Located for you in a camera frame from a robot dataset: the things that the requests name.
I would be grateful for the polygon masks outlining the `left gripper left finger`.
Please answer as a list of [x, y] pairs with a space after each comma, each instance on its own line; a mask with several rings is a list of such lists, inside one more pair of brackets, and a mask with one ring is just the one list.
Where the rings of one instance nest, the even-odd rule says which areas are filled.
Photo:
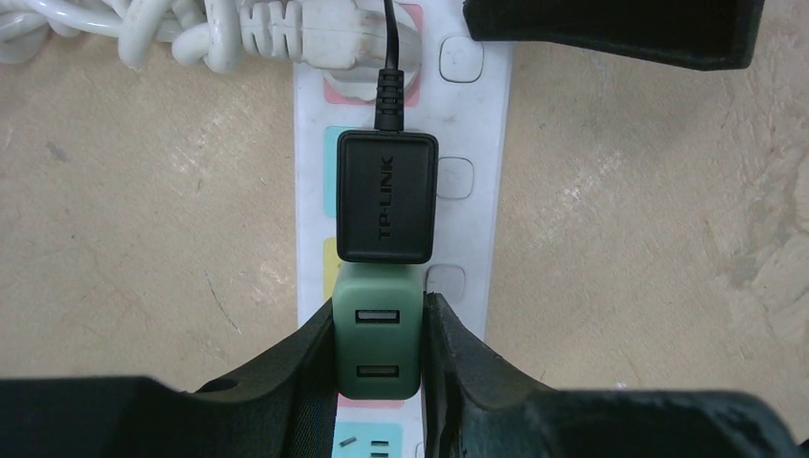
[[1, 384], [5, 457], [327, 457], [337, 415], [332, 309], [194, 392], [145, 376]]

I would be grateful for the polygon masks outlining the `green usb charger plug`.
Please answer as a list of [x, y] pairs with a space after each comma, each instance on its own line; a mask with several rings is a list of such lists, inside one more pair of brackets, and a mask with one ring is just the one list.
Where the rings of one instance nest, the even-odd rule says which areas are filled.
[[337, 389], [352, 400], [406, 400], [421, 383], [425, 292], [412, 265], [341, 265], [331, 297]]

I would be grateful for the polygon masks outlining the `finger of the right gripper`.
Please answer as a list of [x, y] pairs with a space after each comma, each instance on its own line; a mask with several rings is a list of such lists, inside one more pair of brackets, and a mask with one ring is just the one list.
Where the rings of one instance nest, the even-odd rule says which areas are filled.
[[547, 42], [703, 72], [747, 68], [763, 0], [467, 0], [481, 42]]

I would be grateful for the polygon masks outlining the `white power strip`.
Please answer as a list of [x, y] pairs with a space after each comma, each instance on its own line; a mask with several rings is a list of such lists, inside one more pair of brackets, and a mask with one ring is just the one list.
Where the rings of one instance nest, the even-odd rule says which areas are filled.
[[[459, 1], [401, 1], [396, 16], [422, 38], [406, 128], [439, 142], [434, 249], [421, 279], [483, 337], [512, 46], [472, 39]], [[306, 64], [295, 66], [294, 84], [298, 319], [305, 322], [331, 296], [340, 266], [336, 141], [345, 130], [370, 128], [373, 105], [344, 96], [333, 78]]]

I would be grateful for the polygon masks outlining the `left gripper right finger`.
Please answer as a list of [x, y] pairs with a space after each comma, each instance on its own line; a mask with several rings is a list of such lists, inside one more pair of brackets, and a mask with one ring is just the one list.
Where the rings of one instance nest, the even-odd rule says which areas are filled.
[[800, 457], [758, 397], [725, 390], [560, 390], [425, 297], [422, 371], [428, 457]]

